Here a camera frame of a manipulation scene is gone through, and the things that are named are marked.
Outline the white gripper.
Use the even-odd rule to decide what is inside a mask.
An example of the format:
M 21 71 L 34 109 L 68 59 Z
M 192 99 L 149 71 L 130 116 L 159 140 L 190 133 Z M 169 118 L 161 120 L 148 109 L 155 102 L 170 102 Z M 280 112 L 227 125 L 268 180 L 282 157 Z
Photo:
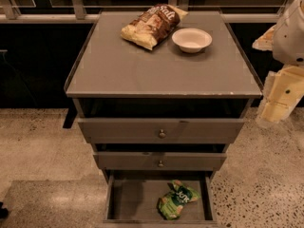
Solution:
M 288 64 L 265 80 L 256 123 L 270 127 L 286 120 L 304 96 L 304 0 L 294 0 L 252 48 L 273 51 L 276 60 Z

